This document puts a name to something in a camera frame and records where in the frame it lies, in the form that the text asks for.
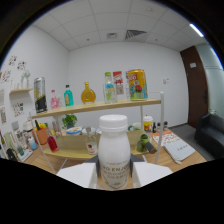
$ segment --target wooden door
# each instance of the wooden door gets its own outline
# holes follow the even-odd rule
[[[188,124],[197,127],[200,116],[208,113],[208,86],[205,70],[195,46],[180,52],[189,92]]]

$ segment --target shelf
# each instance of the shelf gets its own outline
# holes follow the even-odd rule
[[[138,152],[136,150],[137,141],[140,139],[140,136],[144,134],[144,130],[136,130],[127,132],[127,136],[131,146],[131,153],[133,155],[144,155],[148,152]],[[51,152],[50,148],[46,148],[44,153],[47,155],[54,155],[58,157],[63,157],[67,159],[76,159],[76,160],[88,160],[94,157],[95,155],[89,155],[87,153],[86,144],[85,144],[86,135],[79,136],[62,136],[57,138],[57,145],[59,150],[57,152]],[[97,143],[99,142],[100,135],[95,135]]]
[[[11,94],[16,94],[16,93],[25,93],[25,92],[29,92],[29,91],[31,91],[31,90],[33,90],[33,88],[27,88],[27,89],[14,89],[14,90],[12,90],[12,91],[9,93],[9,95],[11,95]]]
[[[144,106],[144,105],[153,105],[153,104],[161,104],[161,100],[157,99],[147,99],[147,100],[127,100],[122,99],[118,100],[117,103],[113,104],[106,104],[103,102],[96,102],[92,104],[80,104],[71,107],[60,107],[55,110],[48,110],[42,113],[38,113],[32,116],[33,119],[48,117],[48,116],[59,116],[64,114],[73,114],[73,113],[80,113],[80,112],[89,112],[89,111],[96,111],[96,110],[107,110],[107,109],[115,109],[121,107],[135,107],[135,106]]]

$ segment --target ceiling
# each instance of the ceiling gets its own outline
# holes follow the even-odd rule
[[[69,51],[114,41],[144,42],[182,51],[207,43],[189,24],[173,10],[150,0],[73,0],[32,25]]]

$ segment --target yellow bottle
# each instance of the yellow bottle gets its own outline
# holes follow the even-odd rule
[[[96,94],[89,88],[89,82],[85,82],[85,89],[81,94],[81,100],[84,104],[88,102],[94,103],[96,100]]]

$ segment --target air vent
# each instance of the air vent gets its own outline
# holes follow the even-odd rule
[[[115,39],[117,38],[117,34],[116,33],[108,33],[107,34],[107,39]]]
[[[145,42],[148,33],[139,30],[127,30],[125,41]]]

